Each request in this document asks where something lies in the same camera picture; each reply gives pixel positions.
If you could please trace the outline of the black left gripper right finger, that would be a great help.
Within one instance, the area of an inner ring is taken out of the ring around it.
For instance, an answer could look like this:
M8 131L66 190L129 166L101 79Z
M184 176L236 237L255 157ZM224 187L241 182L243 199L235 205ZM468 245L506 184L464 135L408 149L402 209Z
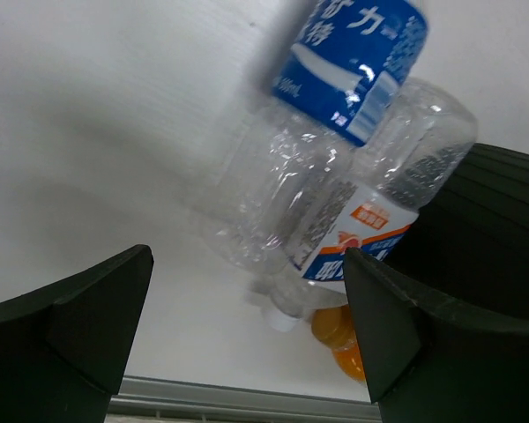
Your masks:
M529 321L474 306L351 248L344 280L385 422L529 422Z

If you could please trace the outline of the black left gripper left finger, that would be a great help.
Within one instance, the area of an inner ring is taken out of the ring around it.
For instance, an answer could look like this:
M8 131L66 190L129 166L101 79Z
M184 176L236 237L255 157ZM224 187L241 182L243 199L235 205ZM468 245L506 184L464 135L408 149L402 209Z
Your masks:
M0 303L0 422L102 422L153 272L146 245Z

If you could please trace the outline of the blue label plastic bottle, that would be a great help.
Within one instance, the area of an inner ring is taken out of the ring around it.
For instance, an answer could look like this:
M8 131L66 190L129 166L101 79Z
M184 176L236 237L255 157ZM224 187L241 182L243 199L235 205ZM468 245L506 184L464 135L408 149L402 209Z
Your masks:
M428 36L412 1L321 1L264 105L207 197L208 241L229 262L273 275L264 319L289 331L346 303L348 249L382 258L416 213L353 173L387 154L379 129Z

